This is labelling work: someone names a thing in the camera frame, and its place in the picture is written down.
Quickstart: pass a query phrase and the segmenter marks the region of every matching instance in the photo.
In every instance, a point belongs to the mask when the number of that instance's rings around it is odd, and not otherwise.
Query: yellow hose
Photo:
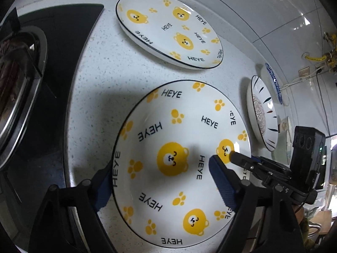
[[[306,58],[309,61],[323,62],[324,60],[326,60],[326,55],[324,55],[323,57],[320,57],[320,58],[309,57],[309,56],[306,56],[304,58]]]

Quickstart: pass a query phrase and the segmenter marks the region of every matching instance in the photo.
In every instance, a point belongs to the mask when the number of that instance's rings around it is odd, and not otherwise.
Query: wall socket
[[[310,74],[310,69],[309,67],[302,68],[301,70],[298,71],[298,74],[300,77],[306,77]]]

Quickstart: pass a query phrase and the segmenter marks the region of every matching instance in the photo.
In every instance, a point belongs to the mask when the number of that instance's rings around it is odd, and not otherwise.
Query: countertop
[[[69,96],[64,149],[68,185],[75,186],[85,178],[92,178],[98,169],[105,167],[111,158],[113,145],[125,117],[144,95],[164,83],[179,79],[206,82],[225,94],[245,123],[252,154],[271,157],[270,152],[257,143],[246,106],[248,83],[253,75],[259,74],[259,66],[265,62],[255,47],[233,28],[232,33],[236,34],[230,36],[229,42],[226,37],[228,34],[219,32],[219,16],[214,16],[209,22],[218,33],[223,46],[224,58],[221,65],[210,70],[176,67],[142,50],[124,34],[115,15],[117,1],[35,0],[26,4],[22,0],[16,1],[20,4],[17,8],[19,15],[62,4],[104,4],[104,10],[78,62]],[[294,102],[291,93],[288,96],[289,106],[275,104],[275,107],[279,120],[286,115],[290,116],[295,126],[296,122],[292,118]],[[136,236],[120,217],[113,198],[98,214],[118,252],[214,252],[227,230],[225,227],[197,246],[167,249],[148,244]]]

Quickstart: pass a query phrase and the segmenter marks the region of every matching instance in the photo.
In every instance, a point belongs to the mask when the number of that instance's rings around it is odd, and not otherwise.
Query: yellow paw print
[[[148,220],[148,225],[145,228],[145,232],[148,235],[151,235],[151,234],[155,235],[155,234],[157,234],[157,232],[156,232],[156,224],[153,224],[150,219]]]
[[[180,192],[180,193],[179,193],[179,197],[175,198],[175,199],[173,200],[172,204],[173,204],[173,205],[178,205],[178,204],[184,205],[185,199],[186,199],[186,196],[184,195],[184,193],[183,193],[183,192]]]
[[[179,114],[178,110],[173,109],[171,111],[171,115],[174,118],[172,119],[173,124],[176,124],[176,123],[181,124],[181,119],[184,118],[184,114]]]
[[[220,40],[219,40],[219,38],[215,38],[215,39],[211,40],[211,42],[218,44],[218,43],[220,43]]]
[[[219,210],[214,212],[214,216],[216,217],[216,220],[219,221],[225,217],[226,211],[220,212]]]
[[[130,166],[127,169],[127,173],[131,174],[130,178],[134,179],[136,177],[135,172],[140,172],[143,168],[143,163],[141,161],[134,162],[134,160],[130,160]]]
[[[209,28],[203,28],[203,34],[210,33],[211,30]]]
[[[205,86],[204,83],[195,82],[192,87],[199,92],[201,90],[201,88],[203,88],[204,86]]]
[[[222,102],[222,100],[215,100],[214,103],[215,105],[215,110],[220,111],[222,106],[225,106],[225,103]]]
[[[157,99],[158,98],[158,89],[156,89],[155,91],[151,92],[147,97],[146,97],[146,102],[149,103],[151,102],[153,99]]]
[[[128,223],[128,224],[131,224],[132,221],[131,221],[131,217],[132,215],[134,214],[134,208],[132,206],[129,206],[129,207],[124,207],[123,208],[123,211],[124,211],[124,215],[123,215],[123,218],[124,220]]]
[[[248,137],[248,135],[247,135],[246,131],[244,130],[244,131],[242,132],[242,134],[240,134],[240,135],[238,136],[238,139],[239,139],[240,141],[242,141],[242,140],[246,141],[246,140],[247,140],[247,137]]]
[[[176,58],[177,60],[181,60],[181,55],[179,53],[176,53],[175,51],[170,52],[170,54]]]
[[[208,50],[200,50],[202,53],[204,53],[205,55],[210,54],[210,52]]]
[[[169,0],[163,0],[163,2],[165,4],[165,6],[167,6],[167,7],[171,4],[171,2]]]
[[[121,131],[121,136],[123,137],[123,140],[125,141],[127,139],[127,133],[132,129],[132,126],[134,125],[134,122],[128,121],[125,126],[123,126]]]

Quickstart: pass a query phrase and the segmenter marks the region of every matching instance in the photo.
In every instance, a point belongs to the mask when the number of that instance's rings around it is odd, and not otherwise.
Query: bear-patterned plate
[[[208,169],[218,154],[238,176],[229,153],[250,156],[247,131],[234,105],[206,83],[165,84],[126,118],[114,146],[114,198],[125,223],[152,244],[181,248],[219,232],[233,217]]]
[[[222,61],[222,45],[210,24],[178,0],[119,0],[116,15],[136,44],[162,60],[192,69]]]
[[[277,145],[278,126],[275,106],[265,83],[256,75],[247,89],[249,120],[257,140],[269,151]]]

